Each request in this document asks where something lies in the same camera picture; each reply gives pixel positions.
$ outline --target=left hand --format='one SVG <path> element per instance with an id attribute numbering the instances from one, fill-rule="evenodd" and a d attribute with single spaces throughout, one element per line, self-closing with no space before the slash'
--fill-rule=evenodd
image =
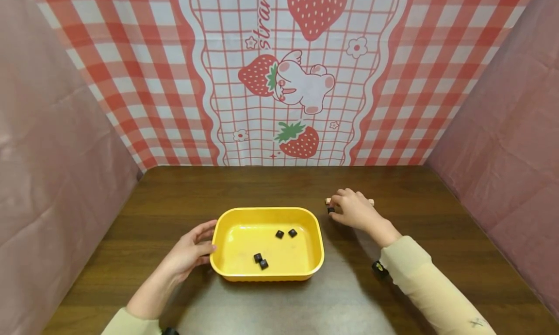
<path id="1" fill-rule="evenodd" d="M 204 239 L 213 237 L 216 224 L 217 220 L 208 221 L 183 235 L 158 269 L 180 283 L 196 266 L 209 264 L 210 258 L 206 255 L 213 253 L 216 246 Z"/>

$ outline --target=beige sleeve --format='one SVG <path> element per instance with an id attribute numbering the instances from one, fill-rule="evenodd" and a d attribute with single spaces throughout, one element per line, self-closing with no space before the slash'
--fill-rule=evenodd
<path id="1" fill-rule="evenodd" d="M 101 335 L 161 335 L 161 329 L 157 319 L 139 319 L 121 308 Z"/>
<path id="2" fill-rule="evenodd" d="M 381 250 L 381 264 L 439 335 L 495 334 L 489 323 L 415 240 L 403 236 Z"/>

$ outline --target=wooden block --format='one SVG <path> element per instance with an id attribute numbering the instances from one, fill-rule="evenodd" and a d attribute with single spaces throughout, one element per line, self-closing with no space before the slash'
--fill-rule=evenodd
<path id="1" fill-rule="evenodd" d="M 326 198 L 324 199 L 324 204 L 325 205 L 330 205 L 330 200 L 331 198 Z M 369 203 L 371 203 L 372 206 L 375 206 L 375 200 L 374 199 L 368 199 Z"/>

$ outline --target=red and white checkered cloth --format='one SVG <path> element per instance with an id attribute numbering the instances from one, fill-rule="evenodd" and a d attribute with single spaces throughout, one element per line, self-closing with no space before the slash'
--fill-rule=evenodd
<path id="1" fill-rule="evenodd" d="M 314 37 L 299 0 L 36 1 L 148 169 L 421 164 L 529 0 L 346 0 Z M 263 55 L 279 79 L 294 50 L 283 91 L 300 103 L 240 80 Z M 316 151 L 280 147 L 280 122 L 313 129 Z"/>

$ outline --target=brown tabletop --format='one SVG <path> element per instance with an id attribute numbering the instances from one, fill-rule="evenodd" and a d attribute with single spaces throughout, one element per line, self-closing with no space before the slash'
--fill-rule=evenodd
<path id="1" fill-rule="evenodd" d="M 98 335 L 197 224 L 232 207 L 300 206 L 320 221 L 325 260 L 306 282 L 229 283 L 198 268 L 161 319 L 183 335 L 432 334 L 389 280 L 379 252 L 339 227 L 324 198 L 358 189 L 411 235 L 497 334 L 559 334 L 532 294 L 439 178 L 424 167 L 159 167 L 147 172 L 59 306 L 44 334 Z"/>

